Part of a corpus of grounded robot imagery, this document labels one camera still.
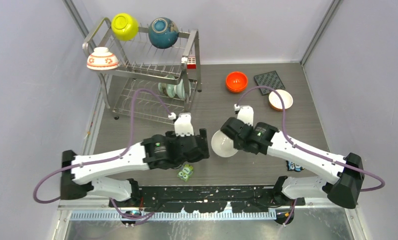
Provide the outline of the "metal two-tier dish rack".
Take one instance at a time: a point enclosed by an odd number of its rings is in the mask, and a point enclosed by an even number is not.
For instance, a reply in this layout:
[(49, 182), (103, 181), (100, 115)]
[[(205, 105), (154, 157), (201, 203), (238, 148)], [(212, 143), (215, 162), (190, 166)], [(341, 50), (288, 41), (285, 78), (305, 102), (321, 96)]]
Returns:
[[(114, 120), (126, 116), (172, 124), (168, 112), (188, 112), (195, 93), (202, 91), (201, 69), (193, 77), (187, 69), (188, 57), (200, 55), (199, 32), (181, 31), (170, 48), (154, 47), (148, 37), (149, 25), (139, 25), (139, 32), (130, 41), (117, 39), (108, 17), (100, 19), (84, 38), (86, 56), (96, 47), (107, 47), (119, 60), (118, 67), (97, 70), (101, 96)], [(185, 99), (167, 97), (158, 90), (158, 83), (177, 85), (183, 79)]]

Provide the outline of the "plain white bowl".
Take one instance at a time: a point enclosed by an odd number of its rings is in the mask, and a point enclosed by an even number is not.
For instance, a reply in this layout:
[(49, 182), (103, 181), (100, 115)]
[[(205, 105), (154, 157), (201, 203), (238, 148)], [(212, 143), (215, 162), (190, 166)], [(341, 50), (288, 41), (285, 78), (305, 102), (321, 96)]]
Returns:
[(211, 148), (222, 158), (234, 156), (239, 150), (234, 148), (234, 141), (221, 130), (216, 131), (211, 138)]

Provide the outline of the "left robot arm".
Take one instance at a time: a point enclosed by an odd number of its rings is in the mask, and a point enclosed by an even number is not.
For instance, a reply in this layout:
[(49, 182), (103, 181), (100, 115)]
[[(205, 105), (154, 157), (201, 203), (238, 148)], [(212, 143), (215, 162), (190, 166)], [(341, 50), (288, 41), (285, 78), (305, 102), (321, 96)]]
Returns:
[(155, 134), (132, 145), (120, 156), (121, 150), (94, 155), (77, 155), (72, 150), (62, 153), (60, 198), (78, 200), (88, 195), (112, 198), (128, 207), (135, 207), (141, 199), (138, 182), (129, 178), (110, 178), (130, 171), (173, 169), (184, 163), (196, 163), (210, 156), (207, 130), (198, 135), (177, 136), (174, 131)]

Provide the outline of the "orange plastic bowl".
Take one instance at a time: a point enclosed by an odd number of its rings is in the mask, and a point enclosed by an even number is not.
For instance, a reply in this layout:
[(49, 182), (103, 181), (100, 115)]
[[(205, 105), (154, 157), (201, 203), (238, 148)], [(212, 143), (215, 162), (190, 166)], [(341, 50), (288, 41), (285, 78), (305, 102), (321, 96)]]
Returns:
[(226, 76), (225, 85), (231, 89), (247, 88), (248, 77), (240, 71), (231, 72)]
[(245, 89), (246, 89), (246, 88), (234, 89), (234, 88), (227, 87), (227, 90), (228, 90), (230, 93), (234, 93), (234, 94), (240, 94), (240, 93), (244, 92)]

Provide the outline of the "orange bowl white inside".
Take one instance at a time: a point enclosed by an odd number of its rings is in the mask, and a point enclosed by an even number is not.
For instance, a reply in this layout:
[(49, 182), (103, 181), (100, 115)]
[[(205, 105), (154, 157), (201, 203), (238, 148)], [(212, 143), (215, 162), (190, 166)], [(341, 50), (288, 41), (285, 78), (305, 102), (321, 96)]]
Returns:
[(277, 89), (276, 91), (272, 91), (268, 95), (268, 102), (270, 106), (277, 111), (283, 110), (281, 100), (283, 101), (285, 110), (289, 109), (294, 102), (292, 95), (289, 92), (282, 89)]

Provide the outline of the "white bowl red pattern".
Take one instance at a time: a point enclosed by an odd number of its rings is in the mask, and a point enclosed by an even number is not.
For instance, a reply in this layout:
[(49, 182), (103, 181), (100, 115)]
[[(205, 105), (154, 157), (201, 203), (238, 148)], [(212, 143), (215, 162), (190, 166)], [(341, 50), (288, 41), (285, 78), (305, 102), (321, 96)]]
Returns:
[(119, 65), (117, 56), (107, 47), (96, 47), (86, 61), (86, 67), (95, 71), (116, 69)]

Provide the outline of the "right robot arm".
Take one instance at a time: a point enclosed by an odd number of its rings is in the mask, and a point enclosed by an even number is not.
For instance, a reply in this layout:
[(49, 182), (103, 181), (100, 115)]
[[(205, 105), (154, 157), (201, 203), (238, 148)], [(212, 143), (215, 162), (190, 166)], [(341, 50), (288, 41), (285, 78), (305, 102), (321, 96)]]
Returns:
[(326, 152), (285, 136), (284, 132), (264, 122), (255, 126), (230, 117), (220, 128), (237, 150), (284, 159), (316, 174), (316, 177), (293, 178), (281, 176), (272, 198), (286, 205), (298, 198), (327, 197), (332, 203), (354, 209), (364, 182), (362, 158)]

